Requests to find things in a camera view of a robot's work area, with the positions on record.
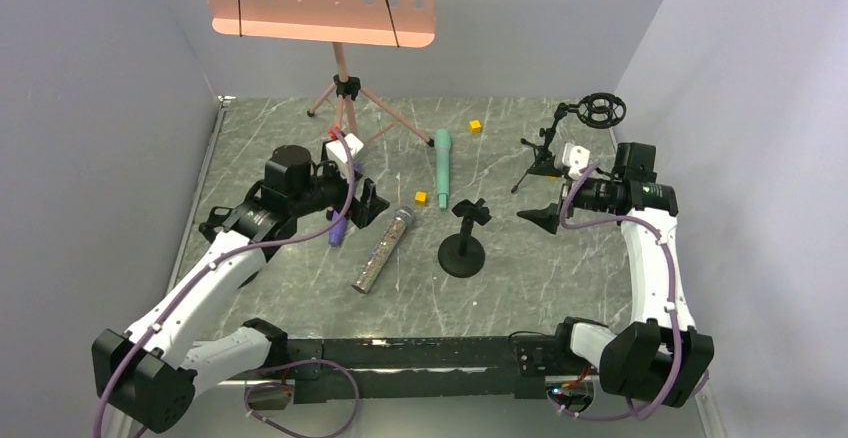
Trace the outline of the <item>purple microphone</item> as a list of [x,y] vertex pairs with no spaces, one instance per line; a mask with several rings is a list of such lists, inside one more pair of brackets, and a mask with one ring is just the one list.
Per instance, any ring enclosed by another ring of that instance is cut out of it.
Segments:
[[339,213],[332,208],[327,209],[326,218],[328,221],[335,220],[334,226],[328,232],[328,244],[334,248],[340,247],[347,231],[348,219],[340,217]]

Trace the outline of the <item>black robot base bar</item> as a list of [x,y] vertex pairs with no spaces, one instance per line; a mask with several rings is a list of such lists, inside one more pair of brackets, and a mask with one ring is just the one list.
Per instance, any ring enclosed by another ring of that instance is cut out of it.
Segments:
[[541,333],[488,337],[292,339],[289,360],[238,379],[286,378],[297,404],[329,400],[510,395],[544,399],[550,386],[580,376],[589,363]]

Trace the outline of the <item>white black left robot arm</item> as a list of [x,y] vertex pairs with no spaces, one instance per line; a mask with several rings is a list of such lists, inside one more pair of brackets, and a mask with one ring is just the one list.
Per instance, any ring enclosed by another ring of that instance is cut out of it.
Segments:
[[301,217],[328,212],[365,227],[387,204],[356,161],[352,136],[323,144],[321,158],[298,145],[276,148],[263,177],[234,207],[215,207],[199,230],[208,249],[189,273],[150,311],[123,331],[107,329],[93,342],[99,403],[93,433],[103,432],[108,408],[142,430],[172,428],[192,401],[240,373],[274,373],[293,365],[288,334],[260,318],[207,344],[198,336],[226,301],[250,283],[285,246],[301,243]]

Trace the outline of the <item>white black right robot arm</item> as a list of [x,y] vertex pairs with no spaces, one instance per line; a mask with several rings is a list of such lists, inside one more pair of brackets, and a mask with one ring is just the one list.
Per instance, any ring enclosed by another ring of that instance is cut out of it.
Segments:
[[552,335],[520,331],[507,338],[522,374],[552,374],[564,359],[578,357],[596,371],[604,392],[625,398],[627,416],[637,420],[698,393],[714,357],[713,339],[697,331],[688,309],[676,255],[676,193],[657,183],[655,153],[652,145],[621,143],[611,172],[594,177],[599,166],[582,146],[536,150],[529,173],[566,182],[558,202],[519,217],[550,234],[581,229],[570,220],[576,209],[600,213],[595,225],[617,224],[628,253],[632,314],[620,333],[567,317]]

